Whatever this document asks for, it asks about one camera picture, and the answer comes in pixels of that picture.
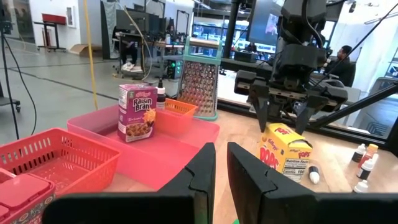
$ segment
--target yellow pole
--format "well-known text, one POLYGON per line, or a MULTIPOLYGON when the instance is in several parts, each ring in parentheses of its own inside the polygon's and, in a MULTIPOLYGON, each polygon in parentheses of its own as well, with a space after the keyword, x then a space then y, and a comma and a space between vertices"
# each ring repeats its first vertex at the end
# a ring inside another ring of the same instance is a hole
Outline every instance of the yellow pole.
POLYGON ((84 8, 85 8, 85 18, 86 18, 86 29, 87 29, 87 42, 88 42, 88 53, 90 56, 90 70, 91 70, 91 87, 93 89, 94 96, 94 105, 95 110, 98 110, 98 102, 97 102, 97 91, 95 88, 95 76, 94 76, 94 63, 93 63, 93 51, 91 48, 91 33, 90 33, 90 19, 88 18, 87 11, 87 0, 83 0, 84 8))

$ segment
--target kellogg's pops cereal box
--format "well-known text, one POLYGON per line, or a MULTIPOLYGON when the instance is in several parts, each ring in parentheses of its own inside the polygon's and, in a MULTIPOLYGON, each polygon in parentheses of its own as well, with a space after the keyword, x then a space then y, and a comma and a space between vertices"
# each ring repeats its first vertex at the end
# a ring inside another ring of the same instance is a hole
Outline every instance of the kellogg's pops cereal box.
POLYGON ((300 182, 312 146, 285 124, 269 124, 258 145, 260 160, 290 179, 300 182))

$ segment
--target orange basket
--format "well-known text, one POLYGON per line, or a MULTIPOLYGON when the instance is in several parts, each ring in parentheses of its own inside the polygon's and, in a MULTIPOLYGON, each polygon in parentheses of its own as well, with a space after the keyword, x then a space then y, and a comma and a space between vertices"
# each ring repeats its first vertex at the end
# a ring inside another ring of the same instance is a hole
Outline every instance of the orange basket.
POLYGON ((166 99, 165 110, 156 111, 156 131, 179 136, 189 129, 192 123, 195 105, 177 100, 166 99))

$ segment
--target pink plastic container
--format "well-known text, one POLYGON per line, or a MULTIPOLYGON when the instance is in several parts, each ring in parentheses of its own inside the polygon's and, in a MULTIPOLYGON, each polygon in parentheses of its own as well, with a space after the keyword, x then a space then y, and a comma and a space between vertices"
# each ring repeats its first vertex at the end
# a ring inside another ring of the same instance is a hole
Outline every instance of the pink plastic container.
MULTIPOLYGON (((158 110, 161 119, 173 119, 169 111, 158 110)), ((179 137, 155 129, 154 137, 125 143, 118 134, 118 105, 68 121, 68 130, 105 143, 121 151, 116 172, 159 190, 173 179, 207 142, 215 142, 220 127, 193 119, 179 137)))
POLYGON ((41 223, 44 208, 54 198, 53 182, 0 168, 0 224, 41 223))

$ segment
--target red plastic basket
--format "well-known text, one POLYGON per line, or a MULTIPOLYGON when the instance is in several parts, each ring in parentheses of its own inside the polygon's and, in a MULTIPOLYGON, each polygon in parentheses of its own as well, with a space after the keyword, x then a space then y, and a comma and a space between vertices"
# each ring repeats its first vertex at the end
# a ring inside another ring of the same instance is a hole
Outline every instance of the red plastic basket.
POLYGON ((51 180, 57 196, 99 192, 112 182, 119 155, 78 134, 50 129, 1 146, 0 168, 51 180))

